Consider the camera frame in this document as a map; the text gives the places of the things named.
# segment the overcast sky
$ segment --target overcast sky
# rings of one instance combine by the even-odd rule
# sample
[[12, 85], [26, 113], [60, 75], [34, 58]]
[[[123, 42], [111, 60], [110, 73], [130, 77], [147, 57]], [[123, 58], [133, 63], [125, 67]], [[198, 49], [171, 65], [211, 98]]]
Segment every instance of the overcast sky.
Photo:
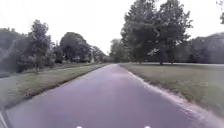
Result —
[[[53, 41], [66, 32], [80, 33], [89, 44], [109, 51], [110, 41], [120, 38], [124, 14], [135, 0], [0, 0], [0, 28], [27, 33], [35, 19], [49, 25]], [[192, 37], [224, 31], [216, 0], [181, 0], [191, 11]]]

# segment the paved path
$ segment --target paved path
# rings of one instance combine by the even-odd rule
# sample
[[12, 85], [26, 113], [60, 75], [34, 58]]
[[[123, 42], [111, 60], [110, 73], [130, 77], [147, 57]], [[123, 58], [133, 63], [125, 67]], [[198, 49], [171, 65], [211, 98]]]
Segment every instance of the paved path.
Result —
[[7, 111], [14, 128], [205, 128], [118, 65], [109, 65]]

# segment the treeline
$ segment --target treeline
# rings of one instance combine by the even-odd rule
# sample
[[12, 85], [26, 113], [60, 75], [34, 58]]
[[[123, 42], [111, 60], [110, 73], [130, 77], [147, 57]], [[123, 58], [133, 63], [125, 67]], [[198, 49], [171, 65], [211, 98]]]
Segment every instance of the treeline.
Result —
[[60, 43], [47, 35], [48, 25], [35, 20], [31, 32], [0, 29], [0, 71], [23, 72], [27, 69], [53, 67], [63, 63], [103, 62], [105, 54], [89, 45], [78, 33], [67, 32]]
[[[184, 5], [178, 0], [167, 0], [159, 8], [157, 4], [155, 0], [135, 1], [125, 14], [122, 39], [112, 41], [111, 57], [120, 62], [128, 59], [161, 65], [164, 62], [224, 63], [223, 33], [190, 40], [186, 31], [192, 27], [192, 21]], [[116, 49], [115, 42], [122, 48]]]

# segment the grass verge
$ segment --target grass verge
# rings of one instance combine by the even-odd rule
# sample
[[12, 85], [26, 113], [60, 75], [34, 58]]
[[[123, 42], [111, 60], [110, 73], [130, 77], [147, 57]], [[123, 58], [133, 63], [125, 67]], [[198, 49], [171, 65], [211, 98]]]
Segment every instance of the grass verge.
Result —
[[105, 64], [28, 73], [0, 79], [0, 103], [6, 108], [84, 75]]
[[151, 85], [186, 98], [224, 117], [224, 66], [121, 64]]

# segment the foliage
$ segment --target foliage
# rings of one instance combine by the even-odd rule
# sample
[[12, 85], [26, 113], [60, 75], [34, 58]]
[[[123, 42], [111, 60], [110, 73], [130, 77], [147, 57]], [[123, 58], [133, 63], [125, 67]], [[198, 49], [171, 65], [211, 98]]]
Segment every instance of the foliage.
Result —
[[71, 62], [87, 61], [90, 54], [90, 46], [86, 40], [78, 33], [67, 32], [61, 39], [60, 46], [65, 59]]
[[167, 0], [159, 9], [154, 0], [137, 0], [125, 15], [121, 32], [132, 59], [141, 62], [156, 56], [162, 64], [166, 56], [173, 63], [177, 45], [189, 38], [189, 15], [178, 0]]
[[97, 46], [92, 46], [91, 51], [92, 51], [92, 58], [95, 62], [99, 63], [105, 61], [106, 55]]
[[128, 53], [121, 40], [113, 39], [111, 43], [112, 44], [111, 44], [110, 56], [114, 60], [114, 62], [128, 61], [129, 60]]
[[29, 45], [27, 47], [27, 54], [34, 58], [36, 72], [40, 67], [43, 67], [43, 60], [50, 48], [51, 37], [46, 35], [48, 26], [46, 23], [41, 23], [35, 20], [31, 32], [28, 34]]

